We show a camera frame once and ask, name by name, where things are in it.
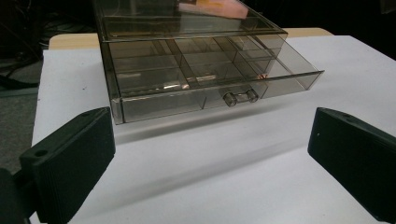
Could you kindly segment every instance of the gray carpet floor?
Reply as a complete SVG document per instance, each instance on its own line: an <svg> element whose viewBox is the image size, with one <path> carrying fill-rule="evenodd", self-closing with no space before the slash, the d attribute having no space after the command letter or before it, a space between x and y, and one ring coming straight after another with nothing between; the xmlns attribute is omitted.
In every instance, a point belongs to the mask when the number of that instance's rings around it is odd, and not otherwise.
<svg viewBox="0 0 396 224"><path fill-rule="evenodd" d="M17 70L11 78L39 82L41 68L42 62L34 63ZM12 174L21 169L19 156L32 145L36 103L37 88L9 91L0 87L0 167Z"/></svg>

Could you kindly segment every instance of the smoky transparent plastic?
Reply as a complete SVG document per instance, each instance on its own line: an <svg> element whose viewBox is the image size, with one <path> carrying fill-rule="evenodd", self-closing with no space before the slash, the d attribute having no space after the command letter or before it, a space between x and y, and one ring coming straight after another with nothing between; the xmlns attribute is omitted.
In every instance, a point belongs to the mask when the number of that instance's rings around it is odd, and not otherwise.
<svg viewBox="0 0 396 224"><path fill-rule="evenodd" d="M307 91L318 71L236 0L94 0L116 124Z"/></svg>

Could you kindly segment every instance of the black cable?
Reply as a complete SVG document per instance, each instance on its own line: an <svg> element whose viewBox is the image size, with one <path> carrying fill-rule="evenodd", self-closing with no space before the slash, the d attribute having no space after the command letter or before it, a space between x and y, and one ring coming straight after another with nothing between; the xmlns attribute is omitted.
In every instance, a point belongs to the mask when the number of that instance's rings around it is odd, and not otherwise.
<svg viewBox="0 0 396 224"><path fill-rule="evenodd" d="M9 77L0 76L0 86L8 90L20 90L26 88L34 88L38 87L39 83L28 83L28 82L21 82L15 79L11 79Z"/></svg>
<svg viewBox="0 0 396 224"><path fill-rule="evenodd" d="M22 42L22 44L24 46L26 46L26 48L28 48L30 51L32 51L33 55L40 60L41 57L37 55L37 53L35 52L34 49L32 49L32 47L26 43L23 39L21 39L17 34L15 34L12 30L10 30L6 25L4 25L2 22L0 22L0 25L3 26L6 30L8 30L12 35L14 35L18 40L20 40Z"/></svg>

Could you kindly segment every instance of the white table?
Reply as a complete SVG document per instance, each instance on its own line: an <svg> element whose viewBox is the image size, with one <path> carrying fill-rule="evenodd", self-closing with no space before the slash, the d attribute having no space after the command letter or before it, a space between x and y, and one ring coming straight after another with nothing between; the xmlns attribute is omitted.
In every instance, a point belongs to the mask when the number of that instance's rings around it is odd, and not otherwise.
<svg viewBox="0 0 396 224"><path fill-rule="evenodd" d="M311 91L115 126L71 223L377 223L306 149L318 106L396 135L396 62L350 36L288 42L326 70ZM106 105L99 49L46 51L33 144Z"/></svg>

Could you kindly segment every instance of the black plastic jaw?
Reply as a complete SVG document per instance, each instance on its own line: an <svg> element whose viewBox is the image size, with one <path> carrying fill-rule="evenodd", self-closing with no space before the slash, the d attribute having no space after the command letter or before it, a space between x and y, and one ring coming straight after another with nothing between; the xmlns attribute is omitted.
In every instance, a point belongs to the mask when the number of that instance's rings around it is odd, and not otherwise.
<svg viewBox="0 0 396 224"><path fill-rule="evenodd" d="M318 108L308 153L375 219L396 223L396 138L366 122Z"/></svg>

